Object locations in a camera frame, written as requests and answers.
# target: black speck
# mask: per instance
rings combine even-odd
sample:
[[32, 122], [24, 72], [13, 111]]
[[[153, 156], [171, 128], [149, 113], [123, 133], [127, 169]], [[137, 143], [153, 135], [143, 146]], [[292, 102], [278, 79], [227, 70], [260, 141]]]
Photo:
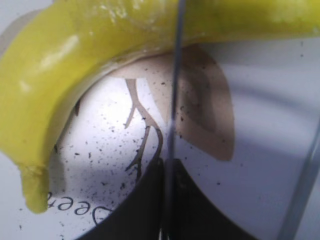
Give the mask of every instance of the black speck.
[[81, 99], [79, 99], [74, 106], [74, 113], [76, 116], [79, 115]]
[[126, 188], [126, 184], [125, 184], [124, 182], [121, 183], [120, 189], [123, 190], [123, 189], [125, 189], [125, 188]]

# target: yellow banana peel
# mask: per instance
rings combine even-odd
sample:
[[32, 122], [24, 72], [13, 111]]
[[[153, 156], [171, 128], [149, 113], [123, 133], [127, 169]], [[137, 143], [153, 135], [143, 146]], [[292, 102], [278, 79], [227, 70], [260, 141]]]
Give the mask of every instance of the yellow banana peel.
[[[47, 209], [48, 163], [77, 100], [102, 75], [173, 47], [178, 0], [57, 0], [0, 60], [0, 150], [27, 207]], [[315, 37], [319, 0], [186, 0], [183, 45]]]

